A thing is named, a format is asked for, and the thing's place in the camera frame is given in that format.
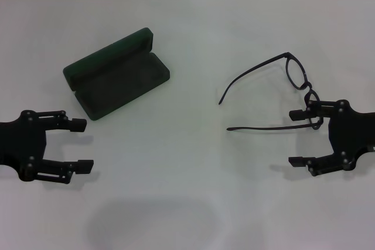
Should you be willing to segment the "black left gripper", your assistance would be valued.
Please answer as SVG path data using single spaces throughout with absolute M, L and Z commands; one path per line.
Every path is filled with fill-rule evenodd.
M 44 130 L 84 132 L 86 119 L 69 119 L 66 111 L 22 111 L 11 122 L 1 122 L 1 165 L 13 168 L 22 181 L 69 184 L 74 174 L 90 174 L 93 160 L 59 162 L 42 159 L 46 147 Z

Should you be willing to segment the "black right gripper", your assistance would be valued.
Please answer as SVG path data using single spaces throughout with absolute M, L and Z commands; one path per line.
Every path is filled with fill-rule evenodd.
M 292 121 L 329 119 L 329 140 L 333 154 L 321 157 L 289 157 L 293 167 L 307 167 L 313 177 L 341 170 L 351 171 L 352 163 L 374 152 L 374 113 L 359 113 L 347 100 L 309 101 L 305 110 L 289 112 Z

